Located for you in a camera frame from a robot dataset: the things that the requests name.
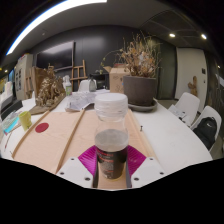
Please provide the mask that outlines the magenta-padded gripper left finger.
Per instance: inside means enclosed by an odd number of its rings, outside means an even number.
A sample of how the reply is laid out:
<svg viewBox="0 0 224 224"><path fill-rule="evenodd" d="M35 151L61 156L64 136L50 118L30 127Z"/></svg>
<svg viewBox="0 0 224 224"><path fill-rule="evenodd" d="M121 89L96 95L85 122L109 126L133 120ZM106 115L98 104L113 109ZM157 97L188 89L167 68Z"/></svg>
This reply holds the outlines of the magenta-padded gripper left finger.
<svg viewBox="0 0 224 224"><path fill-rule="evenodd" d="M91 146L78 157L70 157L56 175L84 188L97 188L99 172L96 147Z"/></svg>

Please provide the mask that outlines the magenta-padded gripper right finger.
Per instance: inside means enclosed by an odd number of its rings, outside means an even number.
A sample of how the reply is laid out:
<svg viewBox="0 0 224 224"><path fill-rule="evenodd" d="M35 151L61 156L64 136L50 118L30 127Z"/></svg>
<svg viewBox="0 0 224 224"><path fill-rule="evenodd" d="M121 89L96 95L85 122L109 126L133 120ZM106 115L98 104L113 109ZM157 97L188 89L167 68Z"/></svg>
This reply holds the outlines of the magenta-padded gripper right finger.
<svg viewBox="0 0 224 224"><path fill-rule="evenodd" d="M132 146L126 158L126 185L140 188L166 176L166 172L154 157L146 157Z"/></svg>

